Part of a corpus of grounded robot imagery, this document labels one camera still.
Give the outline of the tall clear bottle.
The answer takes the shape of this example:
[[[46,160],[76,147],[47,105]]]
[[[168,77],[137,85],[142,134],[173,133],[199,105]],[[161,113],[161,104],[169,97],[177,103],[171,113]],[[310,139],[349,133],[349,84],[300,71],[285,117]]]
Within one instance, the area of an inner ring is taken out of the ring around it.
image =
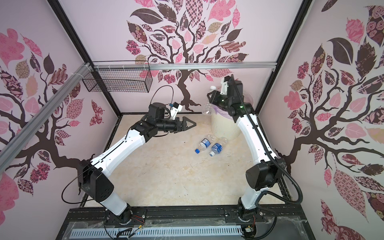
[[[210,90],[208,93],[210,94],[211,92],[215,91],[217,88],[215,86],[211,86]],[[212,104],[207,101],[203,107],[202,114],[206,116],[210,116],[212,114]]]

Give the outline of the clear bottle blue label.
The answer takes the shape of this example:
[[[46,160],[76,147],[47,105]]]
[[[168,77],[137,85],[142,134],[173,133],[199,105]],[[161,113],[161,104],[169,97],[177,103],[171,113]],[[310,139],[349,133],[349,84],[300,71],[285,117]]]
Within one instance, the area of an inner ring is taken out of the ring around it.
[[[223,151],[224,146],[227,144],[227,142],[228,140],[225,137],[218,139],[211,147],[211,151],[209,153],[210,157],[219,155]]]

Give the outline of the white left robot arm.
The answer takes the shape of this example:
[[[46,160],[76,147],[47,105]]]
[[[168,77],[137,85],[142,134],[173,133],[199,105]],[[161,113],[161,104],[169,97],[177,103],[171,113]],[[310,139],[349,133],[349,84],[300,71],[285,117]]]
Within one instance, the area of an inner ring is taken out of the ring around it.
[[[120,222],[127,223],[132,215],[131,206],[116,193],[110,176],[130,154],[159,132],[176,134],[196,127],[196,122],[177,116],[182,108],[178,103],[169,107],[161,103],[150,104],[148,113],[134,123],[117,143],[96,158],[81,162],[78,173],[80,190],[104,206]]]

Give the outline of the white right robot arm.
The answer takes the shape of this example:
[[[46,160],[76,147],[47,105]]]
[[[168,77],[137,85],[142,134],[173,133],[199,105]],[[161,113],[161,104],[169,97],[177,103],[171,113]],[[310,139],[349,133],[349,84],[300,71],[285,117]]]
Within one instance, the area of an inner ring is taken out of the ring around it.
[[[224,95],[217,90],[208,93],[210,104],[227,112],[243,133],[254,165],[246,171],[248,188],[240,198],[243,210],[257,207],[262,196],[283,176],[285,161],[273,153],[253,113],[252,105],[244,102],[241,91],[230,90]]]

